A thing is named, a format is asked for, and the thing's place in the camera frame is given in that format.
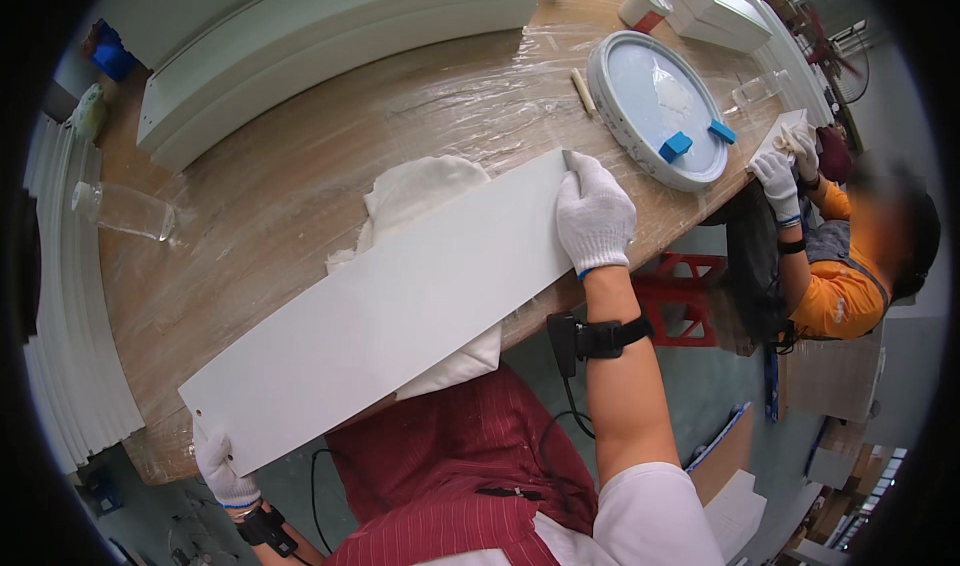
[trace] gray vest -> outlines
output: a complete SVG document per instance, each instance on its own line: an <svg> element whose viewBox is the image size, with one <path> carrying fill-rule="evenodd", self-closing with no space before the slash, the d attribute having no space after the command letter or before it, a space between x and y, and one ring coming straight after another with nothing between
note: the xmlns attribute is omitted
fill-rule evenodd
<svg viewBox="0 0 960 566"><path fill-rule="evenodd" d="M890 308L890 298L887 297L887 290L877 278L870 273L870 270L854 261L850 257L850 223L846 220L828 220L819 227L812 229L807 233L806 238L806 260L813 264L831 260L833 262L843 262L850 268L860 272L876 285L880 291L880 297L883 298L883 314L887 314Z"/></svg>

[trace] wooden table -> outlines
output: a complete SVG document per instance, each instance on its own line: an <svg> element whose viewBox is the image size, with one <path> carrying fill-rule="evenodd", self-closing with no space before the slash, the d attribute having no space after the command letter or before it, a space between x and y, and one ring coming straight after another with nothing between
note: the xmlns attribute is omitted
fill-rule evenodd
<svg viewBox="0 0 960 566"><path fill-rule="evenodd" d="M166 243L100 233L114 341L147 425L124 446L146 483L197 472L191 419L177 387L326 276L328 256L356 243L367 217L364 194L393 166L452 154L496 177L557 146L593 155L636 204L627 250L633 267L746 185L744 164L783 111L775 98L729 120L737 143L726 172L698 193L642 173L603 122L588 117L570 69L586 68L590 50L624 29L622 1L540 0L522 30L429 45L356 68L258 116L179 174L150 164L136 148L148 72L135 70L120 85L104 81L102 179L155 195L176 211ZM689 61L721 110L740 82L761 73L750 56L681 39L666 22L653 35ZM506 319L503 347L583 301L571 272Z"/></svg>

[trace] white sleeve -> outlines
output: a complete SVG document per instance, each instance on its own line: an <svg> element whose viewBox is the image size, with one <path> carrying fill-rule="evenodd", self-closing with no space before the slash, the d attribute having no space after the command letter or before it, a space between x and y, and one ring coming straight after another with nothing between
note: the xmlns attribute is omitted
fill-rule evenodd
<svg viewBox="0 0 960 566"><path fill-rule="evenodd" d="M593 540L618 564L724 564L690 476L677 466L631 466L600 492Z"/></svg>

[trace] blue bin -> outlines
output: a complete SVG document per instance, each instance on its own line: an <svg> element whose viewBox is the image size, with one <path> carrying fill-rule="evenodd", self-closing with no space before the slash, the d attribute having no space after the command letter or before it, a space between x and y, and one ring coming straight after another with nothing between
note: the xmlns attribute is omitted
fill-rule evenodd
<svg viewBox="0 0 960 566"><path fill-rule="evenodd" d="M112 80L120 82L126 79L131 68L137 64L137 58L123 47L120 35L106 22L100 22L97 33L97 49L90 56L90 61Z"/></svg>

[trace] white cotton glove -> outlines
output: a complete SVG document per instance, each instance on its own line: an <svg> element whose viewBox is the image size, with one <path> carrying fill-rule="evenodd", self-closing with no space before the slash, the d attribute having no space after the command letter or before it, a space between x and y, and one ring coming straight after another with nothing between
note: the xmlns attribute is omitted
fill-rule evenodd
<svg viewBox="0 0 960 566"><path fill-rule="evenodd" d="M637 208L617 180L591 156L563 152L570 171L557 194L559 242L577 276L602 266L630 266L627 245L637 226Z"/></svg>
<svg viewBox="0 0 960 566"><path fill-rule="evenodd" d="M803 152L797 151L797 172L800 180L812 183L817 178L820 169L820 159L817 158L817 145L810 138L807 132L802 130L793 131L793 138L797 144L803 148Z"/></svg>
<svg viewBox="0 0 960 566"><path fill-rule="evenodd" d="M225 433L218 432L207 439L194 422L193 454L206 486L224 508L246 508L260 498L260 488L253 474L237 476L227 465L230 452L231 440Z"/></svg>
<svg viewBox="0 0 960 566"><path fill-rule="evenodd" d="M780 226L795 224L800 220L800 202L797 200L797 183L786 155L775 151L762 153L747 164L747 170L756 175L763 185L763 195L774 209Z"/></svg>

